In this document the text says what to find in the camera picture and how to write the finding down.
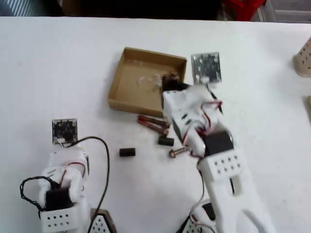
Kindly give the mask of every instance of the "red object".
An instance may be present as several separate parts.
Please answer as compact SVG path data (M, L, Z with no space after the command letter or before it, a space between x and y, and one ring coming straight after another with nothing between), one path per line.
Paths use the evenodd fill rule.
M255 11L267 0L222 0L223 4L237 13L237 21L251 21Z
M158 126L155 126L153 124L150 124L146 121L142 121L142 120L137 120L138 124L141 124L143 126L146 126L147 128L151 129L151 130L154 130L162 135L165 135L167 136L169 134L169 131L168 129L163 129L162 127L158 127Z
M170 127L170 124L164 120L158 120L158 119L154 119L154 118L143 116L143 115L139 115L138 120L151 122L156 125L162 126L165 129L168 129Z

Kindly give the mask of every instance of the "white plastic part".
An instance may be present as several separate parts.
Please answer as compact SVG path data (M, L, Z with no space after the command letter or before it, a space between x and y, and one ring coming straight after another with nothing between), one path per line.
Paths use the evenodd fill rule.
M102 215L96 216L90 233L110 233L105 218Z
M293 57L293 62L297 74L303 77L311 77L311 37Z
M216 105L203 104L213 101L214 98L203 85L191 86L183 91L163 92L163 115L169 122L175 122L181 138L187 134L184 144L191 147L197 156L204 156L205 144L195 128L205 127L206 132L209 132L218 125L221 113Z
M81 172L81 175L84 174L83 179L84 181L86 181L88 179L87 159L88 154L81 147L79 146L70 147L50 154L48 167L49 166L74 167Z
M226 163L222 163L222 160L225 159L227 159ZM230 170L231 166L237 166L237 164L240 164L238 169ZM218 168L222 169L221 174L218 173ZM216 215L218 233L236 233L240 214L244 214L256 226L259 233L276 232L269 213L255 190L251 174L242 154L235 150L215 154L201 160L198 169L204 177ZM229 178L233 180L234 195L227 191Z
M241 174L244 166L236 150L228 150L223 153L211 155L206 158L209 175L208 181L219 181Z
M90 223L89 211L86 199L82 198L80 204L76 204L71 208L41 212L42 232L58 233L70 231L85 233Z

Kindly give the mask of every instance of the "black rubber piece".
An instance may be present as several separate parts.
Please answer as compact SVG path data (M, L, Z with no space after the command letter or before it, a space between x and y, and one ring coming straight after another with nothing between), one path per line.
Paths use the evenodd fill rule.
M136 155L135 148L122 148L119 152L120 157L131 157Z
M158 144L159 145L163 145L163 146L170 146L172 147L174 145L174 139L173 138L169 138L169 137L159 137L158 140Z

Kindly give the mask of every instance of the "white robotic arm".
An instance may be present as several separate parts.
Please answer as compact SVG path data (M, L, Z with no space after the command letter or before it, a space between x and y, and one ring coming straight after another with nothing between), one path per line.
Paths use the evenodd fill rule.
M39 180L39 204L42 232L86 233L90 208L84 196L84 182L89 174L88 155L80 147L71 147L50 155L42 176L60 184L53 191L46 180Z
M215 100L203 86L163 91L163 114L168 118L191 156L199 159L197 168L204 178L210 202L216 215L209 219L196 206L192 220L205 226L207 233L236 233L239 215L244 215L242 233L275 233L271 218L255 190L244 156L234 146L231 133ZM232 185L234 192L228 192Z

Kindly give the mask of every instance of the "screw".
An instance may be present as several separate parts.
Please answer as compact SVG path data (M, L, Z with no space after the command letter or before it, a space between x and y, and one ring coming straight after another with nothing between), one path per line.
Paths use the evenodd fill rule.
M168 129L163 129L161 127L158 127L158 126L155 126L153 124L150 124L146 121L142 121L142 120L137 120L137 122L143 126L146 126L147 128L151 129L151 130L154 130L164 136L167 136L169 134L169 130Z
M168 128L170 127L170 123L167 122L167 121L158 120L158 119L154 119L154 118L147 117L147 116L139 115L139 116L138 116L138 120L142 120L142 121L147 121L147 122L150 122L150 123L154 123L154 124L156 124L156 125L162 126L162 127L165 128L165 129L168 129Z
M186 152L188 150L188 147L182 147L180 149L177 149L177 150L170 150L169 152L169 156L171 158L176 158L177 155L183 153L183 152Z

